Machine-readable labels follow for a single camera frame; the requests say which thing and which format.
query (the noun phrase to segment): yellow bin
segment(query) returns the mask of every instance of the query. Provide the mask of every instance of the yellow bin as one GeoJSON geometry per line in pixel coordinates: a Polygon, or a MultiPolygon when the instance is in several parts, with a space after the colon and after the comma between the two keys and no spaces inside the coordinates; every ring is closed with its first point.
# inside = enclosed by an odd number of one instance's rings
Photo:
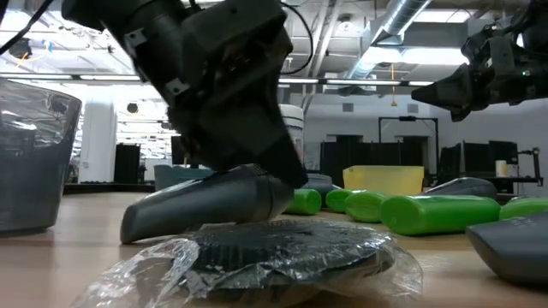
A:
{"type": "Polygon", "coordinates": [[[422,166],[353,166],[342,172],[345,189],[405,196],[422,193],[424,176],[422,166]]]}

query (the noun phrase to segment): gray plastic bin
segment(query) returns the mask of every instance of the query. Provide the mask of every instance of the gray plastic bin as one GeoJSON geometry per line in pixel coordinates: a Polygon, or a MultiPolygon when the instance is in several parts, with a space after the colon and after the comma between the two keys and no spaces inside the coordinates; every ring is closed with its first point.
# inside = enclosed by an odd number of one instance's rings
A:
{"type": "Polygon", "coordinates": [[[81,101],[0,80],[0,234],[53,226],[81,101]]]}

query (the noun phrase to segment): clear plastic wrap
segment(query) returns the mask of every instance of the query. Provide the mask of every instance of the clear plastic wrap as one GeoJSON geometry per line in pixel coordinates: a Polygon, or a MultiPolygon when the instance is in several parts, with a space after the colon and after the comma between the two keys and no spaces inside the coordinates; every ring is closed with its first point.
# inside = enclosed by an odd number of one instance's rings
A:
{"type": "Polygon", "coordinates": [[[417,261],[385,232],[327,220],[208,228],[106,270],[73,307],[287,307],[321,291],[406,306],[417,261]]]}

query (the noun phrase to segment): green bottle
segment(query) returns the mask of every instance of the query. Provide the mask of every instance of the green bottle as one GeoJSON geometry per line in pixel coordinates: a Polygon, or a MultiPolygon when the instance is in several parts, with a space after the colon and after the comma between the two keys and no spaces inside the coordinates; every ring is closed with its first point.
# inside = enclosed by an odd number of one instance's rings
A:
{"type": "Polygon", "coordinates": [[[359,191],[351,191],[348,189],[336,189],[330,191],[325,196],[325,204],[331,210],[337,213],[344,213],[345,201],[348,196],[359,191]]]}
{"type": "Polygon", "coordinates": [[[520,198],[508,202],[500,210],[500,219],[510,219],[525,216],[541,211],[548,211],[548,199],[546,198],[520,198]]]}
{"type": "Polygon", "coordinates": [[[357,222],[380,222],[380,205],[386,197],[377,192],[356,192],[345,200],[346,214],[357,222]]]}
{"type": "Polygon", "coordinates": [[[497,221],[499,212],[495,200],[475,196],[392,197],[380,206],[383,224],[401,235],[460,233],[497,221]]]}
{"type": "Polygon", "coordinates": [[[322,208],[322,196],[313,189],[295,190],[295,198],[284,214],[316,215],[322,208]]]}

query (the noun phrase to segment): wooden table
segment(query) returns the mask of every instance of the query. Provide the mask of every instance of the wooden table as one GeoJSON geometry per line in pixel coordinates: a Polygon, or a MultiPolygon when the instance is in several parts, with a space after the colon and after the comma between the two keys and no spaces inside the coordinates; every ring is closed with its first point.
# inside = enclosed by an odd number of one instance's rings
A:
{"type": "MultiPolygon", "coordinates": [[[[126,206],[143,194],[104,193],[63,199],[57,225],[45,234],[0,240],[0,306],[67,307],[104,269],[143,246],[120,246],[126,206]]],[[[346,220],[346,216],[323,213],[346,220]]],[[[424,295],[416,307],[534,307],[548,293],[498,280],[463,235],[400,237],[424,270],[424,295]]],[[[375,307],[363,300],[320,294],[305,307],[375,307]]]]}

